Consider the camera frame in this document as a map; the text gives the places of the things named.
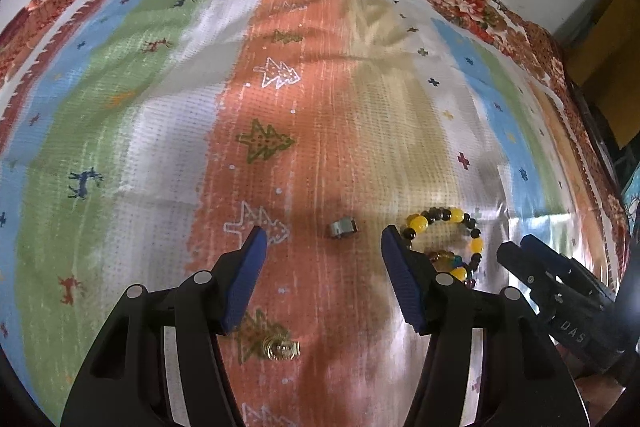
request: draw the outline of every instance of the bedsheet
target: bedsheet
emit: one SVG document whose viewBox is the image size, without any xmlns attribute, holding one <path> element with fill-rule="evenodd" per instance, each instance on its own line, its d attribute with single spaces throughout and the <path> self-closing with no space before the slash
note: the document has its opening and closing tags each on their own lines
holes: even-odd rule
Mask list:
<svg viewBox="0 0 640 427">
<path fill-rule="evenodd" d="M 428 338 L 379 245 L 414 212 L 478 220 L 482 290 L 519 286 L 495 251 L 527 233 L 617 289 L 625 213 L 558 50 L 498 0 L 32 0 L 0 46 L 0 345 L 56 423 L 124 289 L 178 285 L 253 225 L 268 259 L 221 340 L 248 426 L 401 425 Z M 344 216 L 360 231 L 331 239 Z M 414 246 L 470 256 L 445 225 Z M 274 334 L 301 355 L 261 357 Z"/>
</svg>

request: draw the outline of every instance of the black bead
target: black bead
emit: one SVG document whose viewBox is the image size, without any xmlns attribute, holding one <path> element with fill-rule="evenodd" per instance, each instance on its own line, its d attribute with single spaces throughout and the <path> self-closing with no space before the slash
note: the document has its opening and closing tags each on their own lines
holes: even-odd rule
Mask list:
<svg viewBox="0 0 640 427">
<path fill-rule="evenodd" d="M 414 229 L 404 229 L 402 230 L 402 237 L 408 239 L 409 241 L 413 241 L 415 239 L 415 230 Z"/>
<path fill-rule="evenodd" d="M 439 221 L 442 219 L 442 209 L 441 208 L 436 208 L 435 206 L 432 206 L 429 209 L 429 217 L 433 218 L 435 221 Z"/>
</svg>

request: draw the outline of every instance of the cross print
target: cross print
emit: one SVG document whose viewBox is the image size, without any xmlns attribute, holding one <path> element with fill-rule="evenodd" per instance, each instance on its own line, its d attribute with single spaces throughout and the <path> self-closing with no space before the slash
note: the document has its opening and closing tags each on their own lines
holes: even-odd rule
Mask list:
<svg viewBox="0 0 640 427">
<path fill-rule="evenodd" d="M 462 166 L 465 168 L 465 171 L 469 170 L 469 165 L 471 165 L 471 163 L 469 163 L 469 160 L 465 158 L 465 155 L 463 155 L 462 152 L 458 156 L 458 161 L 462 163 Z"/>
</svg>

